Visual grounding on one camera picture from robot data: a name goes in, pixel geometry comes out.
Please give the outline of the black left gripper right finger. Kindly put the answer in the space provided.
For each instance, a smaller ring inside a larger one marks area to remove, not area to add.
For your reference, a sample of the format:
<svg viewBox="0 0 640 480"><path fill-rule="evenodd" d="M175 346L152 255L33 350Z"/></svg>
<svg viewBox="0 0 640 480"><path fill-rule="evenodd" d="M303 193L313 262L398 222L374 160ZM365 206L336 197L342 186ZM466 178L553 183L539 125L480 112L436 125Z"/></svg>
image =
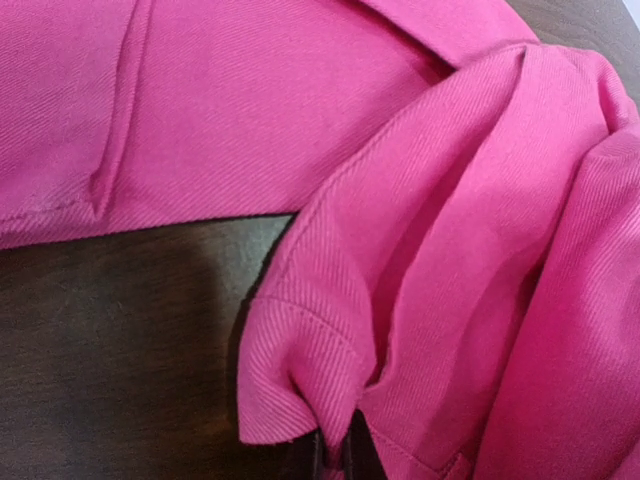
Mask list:
<svg viewBox="0 0 640 480"><path fill-rule="evenodd" d="M364 414L356 410L341 448L346 480L387 480Z"/></svg>

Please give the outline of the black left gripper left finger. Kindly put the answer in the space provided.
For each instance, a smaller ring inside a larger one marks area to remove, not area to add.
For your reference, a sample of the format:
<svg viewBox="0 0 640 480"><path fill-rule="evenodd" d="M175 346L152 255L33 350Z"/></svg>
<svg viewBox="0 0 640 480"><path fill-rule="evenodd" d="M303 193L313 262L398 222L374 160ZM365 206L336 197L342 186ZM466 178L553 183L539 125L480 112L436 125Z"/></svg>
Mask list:
<svg viewBox="0 0 640 480"><path fill-rule="evenodd" d="M311 440L311 480L328 480L331 469L328 463L328 450L320 429L313 432Z"/></svg>

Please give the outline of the pink trousers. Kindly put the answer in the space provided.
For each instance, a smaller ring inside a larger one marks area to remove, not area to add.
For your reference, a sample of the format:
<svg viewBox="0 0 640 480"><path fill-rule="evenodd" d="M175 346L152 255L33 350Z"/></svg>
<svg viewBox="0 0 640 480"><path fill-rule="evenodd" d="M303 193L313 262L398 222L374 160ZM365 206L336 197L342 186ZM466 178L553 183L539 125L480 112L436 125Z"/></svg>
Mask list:
<svg viewBox="0 0 640 480"><path fill-rule="evenodd" d="M639 475L639 112L503 1L5 1L1 245L295 213L242 442L329 479Z"/></svg>

